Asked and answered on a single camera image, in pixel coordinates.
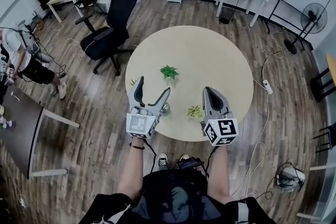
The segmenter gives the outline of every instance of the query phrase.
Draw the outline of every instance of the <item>white sneaker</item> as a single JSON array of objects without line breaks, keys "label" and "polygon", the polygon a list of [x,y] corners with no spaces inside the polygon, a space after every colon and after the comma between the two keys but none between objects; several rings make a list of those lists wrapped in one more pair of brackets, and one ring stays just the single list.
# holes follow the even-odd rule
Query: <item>white sneaker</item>
[{"label": "white sneaker", "polygon": [[50,95],[54,96],[57,93],[57,86],[53,83],[50,84],[51,88],[50,88]]},{"label": "white sneaker", "polygon": [[67,95],[67,85],[65,84],[65,82],[62,82],[61,85],[57,88],[59,92],[59,98],[63,100],[64,97]]}]

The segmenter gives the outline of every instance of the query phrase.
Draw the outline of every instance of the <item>black shirt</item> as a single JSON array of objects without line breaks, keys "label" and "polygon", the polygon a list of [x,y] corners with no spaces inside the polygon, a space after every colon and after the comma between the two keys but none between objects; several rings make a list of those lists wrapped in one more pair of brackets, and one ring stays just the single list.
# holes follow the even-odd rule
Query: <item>black shirt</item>
[{"label": "black shirt", "polygon": [[125,194],[96,196],[80,224],[100,223],[275,224],[254,198],[225,205],[207,196],[207,180],[196,170],[163,170],[144,177],[137,201]]}]

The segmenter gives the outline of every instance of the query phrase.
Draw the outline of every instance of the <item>bracelet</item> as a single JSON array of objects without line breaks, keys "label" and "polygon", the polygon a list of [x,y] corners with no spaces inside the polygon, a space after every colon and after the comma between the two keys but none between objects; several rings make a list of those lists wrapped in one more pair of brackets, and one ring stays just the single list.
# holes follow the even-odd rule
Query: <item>bracelet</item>
[{"label": "bracelet", "polygon": [[137,148],[139,150],[144,150],[145,149],[145,147],[133,146],[132,142],[130,143],[130,147],[134,147],[134,148]]}]

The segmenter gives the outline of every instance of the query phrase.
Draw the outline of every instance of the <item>person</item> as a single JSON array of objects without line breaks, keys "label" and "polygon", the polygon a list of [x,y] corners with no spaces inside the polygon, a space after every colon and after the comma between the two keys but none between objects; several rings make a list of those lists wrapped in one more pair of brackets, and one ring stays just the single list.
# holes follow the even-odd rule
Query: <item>person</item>
[{"label": "person", "polygon": [[80,224],[275,224],[255,198],[230,197],[226,146],[214,152],[208,182],[199,170],[168,169],[166,154],[159,171],[143,177],[144,141],[133,138],[130,146],[117,192],[98,194]]},{"label": "person", "polygon": [[19,75],[26,76],[28,79],[39,84],[51,84],[50,94],[54,96],[57,91],[59,98],[62,100],[67,94],[67,85],[61,82],[54,72],[42,66],[42,64],[31,55],[24,46],[20,34],[14,29],[0,28],[0,42],[9,54],[9,61],[6,68],[11,65],[14,66],[14,73],[12,77],[14,80]]}]

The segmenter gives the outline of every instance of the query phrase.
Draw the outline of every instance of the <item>power strip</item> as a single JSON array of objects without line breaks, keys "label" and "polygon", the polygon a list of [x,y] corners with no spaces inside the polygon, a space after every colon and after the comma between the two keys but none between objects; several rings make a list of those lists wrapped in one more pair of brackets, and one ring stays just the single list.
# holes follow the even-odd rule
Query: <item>power strip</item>
[{"label": "power strip", "polygon": [[273,93],[273,91],[272,91],[272,88],[271,88],[271,86],[269,85],[268,81],[267,81],[267,80],[264,80],[264,81],[263,81],[263,84],[264,84],[264,86],[265,86],[265,89],[266,89],[267,93],[268,93],[269,95],[271,95],[271,94]]}]

